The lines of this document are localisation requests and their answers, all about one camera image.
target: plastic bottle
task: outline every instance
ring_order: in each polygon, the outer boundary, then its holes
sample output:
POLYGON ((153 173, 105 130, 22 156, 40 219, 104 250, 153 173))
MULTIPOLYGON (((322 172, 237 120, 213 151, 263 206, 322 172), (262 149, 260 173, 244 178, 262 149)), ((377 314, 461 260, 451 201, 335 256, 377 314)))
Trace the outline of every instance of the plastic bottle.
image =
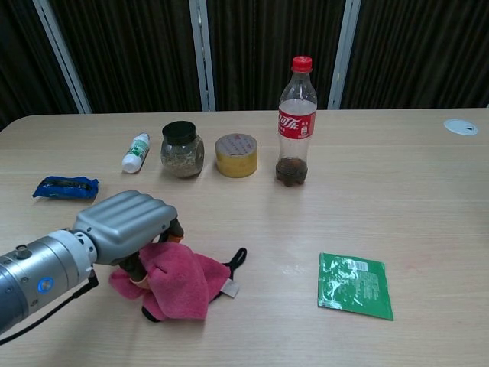
POLYGON ((141 169, 147 151, 150 149, 150 135, 140 133, 132 141, 131 147, 122 159, 122 169, 128 174, 134 174, 141 169))
POLYGON ((313 59, 293 58, 292 79, 280 97, 278 132, 280 155, 275 172, 285 186, 303 184, 307 175, 307 150, 314 132, 317 96, 309 79, 313 59))

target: pink cloth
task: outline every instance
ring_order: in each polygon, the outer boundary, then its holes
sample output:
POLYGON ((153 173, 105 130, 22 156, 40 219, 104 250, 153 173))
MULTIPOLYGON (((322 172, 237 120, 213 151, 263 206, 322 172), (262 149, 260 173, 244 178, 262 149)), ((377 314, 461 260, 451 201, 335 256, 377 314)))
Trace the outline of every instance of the pink cloth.
POLYGON ((230 269, 175 242, 151 243, 139 251, 150 290, 133 284, 126 271, 114 271, 108 280, 123 297, 143 296, 143 307, 156 319, 198 319, 207 315, 209 302, 231 275, 230 269))

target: coca-cola bottle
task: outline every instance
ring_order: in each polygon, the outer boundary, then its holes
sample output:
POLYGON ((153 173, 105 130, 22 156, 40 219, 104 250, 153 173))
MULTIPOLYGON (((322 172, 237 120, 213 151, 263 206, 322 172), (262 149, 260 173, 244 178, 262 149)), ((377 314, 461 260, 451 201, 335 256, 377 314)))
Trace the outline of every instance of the coca-cola bottle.
POLYGON ((314 131, 318 99, 309 79, 313 59, 296 56, 292 79, 280 97, 278 133, 280 156, 275 171, 285 186, 303 184, 307 175, 307 149, 314 131))

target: green plastic bag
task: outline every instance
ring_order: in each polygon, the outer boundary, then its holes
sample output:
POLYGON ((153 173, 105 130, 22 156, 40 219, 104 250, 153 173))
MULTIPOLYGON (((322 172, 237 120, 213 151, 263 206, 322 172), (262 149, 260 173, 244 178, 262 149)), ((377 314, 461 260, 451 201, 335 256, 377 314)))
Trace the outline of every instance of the green plastic bag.
POLYGON ((322 253, 318 306, 393 320, 384 263, 322 253))

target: blue package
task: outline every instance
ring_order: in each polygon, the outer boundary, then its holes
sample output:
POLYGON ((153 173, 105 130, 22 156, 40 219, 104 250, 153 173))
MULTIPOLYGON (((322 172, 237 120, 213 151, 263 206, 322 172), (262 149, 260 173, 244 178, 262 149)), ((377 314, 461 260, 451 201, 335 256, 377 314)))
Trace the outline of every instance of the blue package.
POLYGON ((58 199, 92 199, 99 192, 99 181, 86 177, 49 176, 39 183, 32 197, 56 197, 58 199))

